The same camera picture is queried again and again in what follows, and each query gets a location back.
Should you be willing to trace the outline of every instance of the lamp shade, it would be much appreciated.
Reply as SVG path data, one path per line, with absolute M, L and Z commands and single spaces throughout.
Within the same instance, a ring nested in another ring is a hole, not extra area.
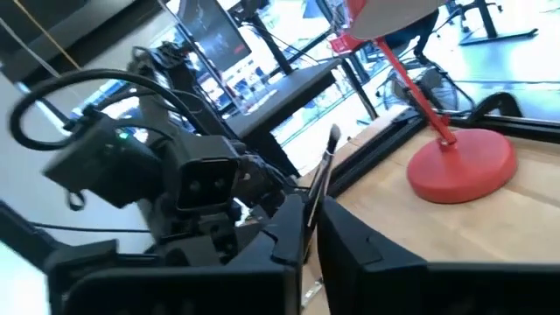
M 377 39 L 432 13 L 445 0 L 346 0 L 349 33 L 356 39 Z

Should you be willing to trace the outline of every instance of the desk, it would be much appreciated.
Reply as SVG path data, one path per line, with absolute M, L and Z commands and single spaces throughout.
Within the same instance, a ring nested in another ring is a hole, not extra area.
M 299 177 L 298 170 L 270 132 L 330 87 L 335 82 L 332 70 L 339 65 L 340 60 L 336 59 L 295 70 L 267 87 L 277 92 L 259 109 L 249 115 L 231 117 L 227 119 L 227 124 L 267 161 L 284 173 Z
M 486 0 L 474 0 L 472 3 L 464 6 L 464 11 L 468 11 L 472 8 L 477 8 L 479 10 L 480 16 L 482 17 L 482 23 L 484 24 L 484 30 L 486 35 L 475 36 L 471 33 L 459 43 L 461 46 L 469 46 L 476 44 L 489 43 L 493 41 L 503 40 L 503 39 L 518 39 L 518 38 L 530 38 L 536 35 L 538 29 L 534 28 L 530 31 L 518 31 L 511 33 L 498 33 L 490 12 L 488 11 L 488 4 Z
M 368 127 L 360 135 L 374 136 L 375 130 Z M 560 189 L 555 184 L 560 181 L 560 145 L 510 137 L 519 170 L 505 187 L 465 204 L 436 205 L 419 199 L 405 175 L 412 155 L 433 138 L 429 129 L 418 133 L 338 202 L 428 261 L 560 263 Z M 351 154 L 339 152 L 338 159 Z M 304 267 L 304 292 L 319 272 L 313 252 Z M 328 314 L 321 311 L 325 308 L 322 292 L 305 314 Z

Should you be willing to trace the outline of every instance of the red desk lamp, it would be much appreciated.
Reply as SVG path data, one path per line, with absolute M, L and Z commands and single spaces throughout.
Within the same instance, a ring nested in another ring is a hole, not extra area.
M 435 203 L 476 200 L 505 185 L 517 169 L 512 144 L 486 129 L 451 132 L 432 110 L 418 86 L 390 50 L 384 36 L 427 16 L 445 0 L 346 0 L 349 34 L 373 40 L 401 75 L 412 96 L 438 133 L 409 162 L 407 178 L 417 196 Z

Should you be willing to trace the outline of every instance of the lamp base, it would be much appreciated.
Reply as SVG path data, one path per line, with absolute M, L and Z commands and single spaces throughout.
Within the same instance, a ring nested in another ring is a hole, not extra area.
M 515 150 L 503 135 L 486 129 L 454 134 L 455 144 L 432 141 L 410 160 L 407 177 L 418 197 L 442 204 L 476 200 L 515 175 Z

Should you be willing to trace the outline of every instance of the wooden table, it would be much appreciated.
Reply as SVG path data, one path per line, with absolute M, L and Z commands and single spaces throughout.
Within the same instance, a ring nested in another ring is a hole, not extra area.
M 371 137 L 375 130 L 369 127 L 360 136 Z M 433 138 L 428 129 L 420 132 L 338 202 L 429 261 L 560 263 L 560 145 L 510 138 L 519 169 L 505 187 L 465 204 L 436 205 L 419 199 L 405 176 L 412 155 Z M 337 152 L 338 161 L 351 154 L 351 148 L 343 149 Z M 320 275 L 313 254 L 304 268 L 304 291 Z M 305 313 L 328 314 L 327 310 L 321 291 Z

